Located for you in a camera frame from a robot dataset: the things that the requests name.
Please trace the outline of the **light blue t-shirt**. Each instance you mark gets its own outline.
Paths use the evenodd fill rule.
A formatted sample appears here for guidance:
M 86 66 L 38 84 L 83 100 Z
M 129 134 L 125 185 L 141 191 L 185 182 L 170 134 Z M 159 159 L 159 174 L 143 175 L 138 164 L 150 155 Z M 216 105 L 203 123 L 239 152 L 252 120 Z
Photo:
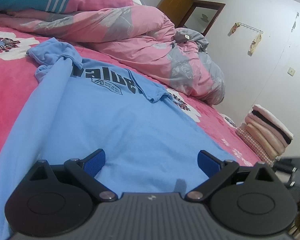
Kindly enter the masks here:
M 27 54 L 39 64 L 39 85 L 0 152 L 0 239 L 10 236 L 5 203 L 39 159 L 62 164 L 103 149 L 106 163 L 96 178 L 116 194 L 185 194 L 207 179 L 197 164 L 201 150 L 231 158 L 163 85 L 82 57 L 55 38 Z

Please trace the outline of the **stack of folded pink clothes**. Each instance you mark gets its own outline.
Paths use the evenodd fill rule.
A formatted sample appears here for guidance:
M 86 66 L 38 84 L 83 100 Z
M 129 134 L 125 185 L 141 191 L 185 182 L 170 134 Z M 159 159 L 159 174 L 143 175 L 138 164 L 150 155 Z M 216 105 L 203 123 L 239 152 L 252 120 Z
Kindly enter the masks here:
M 294 139 L 293 133 L 270 111 L 253 105 L 236 134 L 268 164 L 284 154 Z

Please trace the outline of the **pink floral bed blanket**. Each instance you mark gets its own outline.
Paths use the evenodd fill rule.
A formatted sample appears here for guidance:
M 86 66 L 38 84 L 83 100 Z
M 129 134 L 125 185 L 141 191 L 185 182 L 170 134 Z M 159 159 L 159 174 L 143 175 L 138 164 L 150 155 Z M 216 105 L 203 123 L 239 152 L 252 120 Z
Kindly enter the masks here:
M 0 27 L 0 41 L 4 43 L 0 49 L 0 151 L 23 106 L 38 86 L 34 76 L 38 64 L 26 55 L 26 51 L 45 40 L 45 37 Z M 183 93 L 170 88 L 167 91 L 174 96 L 182 111 L 240 164 L 251 166 L 260 160 L 236 134 L 228 117 Z

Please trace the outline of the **pink grey quilt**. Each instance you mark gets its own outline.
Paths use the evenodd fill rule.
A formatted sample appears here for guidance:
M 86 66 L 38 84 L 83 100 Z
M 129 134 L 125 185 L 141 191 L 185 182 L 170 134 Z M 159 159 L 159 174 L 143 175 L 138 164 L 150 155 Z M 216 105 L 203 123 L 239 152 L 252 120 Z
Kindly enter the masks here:
M 69 14 L 0 12 L 0 26 L 79 43 L 209 105 L 225 97 L 224 75 L 206 51 L 207 39 L 195 30 L 175 27 L 155 7 Z

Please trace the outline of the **wooden door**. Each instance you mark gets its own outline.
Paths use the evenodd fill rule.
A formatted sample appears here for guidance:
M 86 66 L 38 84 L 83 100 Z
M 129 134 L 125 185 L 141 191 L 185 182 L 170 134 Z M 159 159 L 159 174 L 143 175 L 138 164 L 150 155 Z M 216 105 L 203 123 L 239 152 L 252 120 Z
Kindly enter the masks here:
M 178 27 L 192 5 L 193 0 L 161 0 L 157 8 Z

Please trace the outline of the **white wall switch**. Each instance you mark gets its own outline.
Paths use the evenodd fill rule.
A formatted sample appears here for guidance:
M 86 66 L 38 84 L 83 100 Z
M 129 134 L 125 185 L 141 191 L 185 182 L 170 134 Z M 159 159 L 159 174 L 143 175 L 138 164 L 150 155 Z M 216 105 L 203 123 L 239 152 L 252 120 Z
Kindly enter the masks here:
M 294 74 L 295 74 L 295 69 L 289 67 L 287 73 L 288 73 L 290 76 L 294 76 Z

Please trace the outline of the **wall hook rack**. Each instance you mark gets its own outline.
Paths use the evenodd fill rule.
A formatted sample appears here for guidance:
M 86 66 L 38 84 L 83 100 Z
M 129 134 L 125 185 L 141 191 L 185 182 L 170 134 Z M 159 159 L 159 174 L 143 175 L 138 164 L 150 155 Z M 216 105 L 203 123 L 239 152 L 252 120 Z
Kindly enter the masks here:
M 228 36 L 234 35 L 237 31 L 239 32 L 238 39 L 248 46 L 247 55 L 252 56 L 257 49 L 257 46 L 262 41 L 264 32 L 243 22 L 235 22 L 231 26 Z

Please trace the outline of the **dark framed wall mirror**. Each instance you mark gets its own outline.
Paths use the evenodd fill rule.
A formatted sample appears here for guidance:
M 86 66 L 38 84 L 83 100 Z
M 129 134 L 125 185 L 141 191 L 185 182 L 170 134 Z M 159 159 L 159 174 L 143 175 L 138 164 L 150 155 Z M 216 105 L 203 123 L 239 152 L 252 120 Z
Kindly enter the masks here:
M 192 29 L 206 36 L 224 7 L 224 3 L 193 0 L 178 27 Z

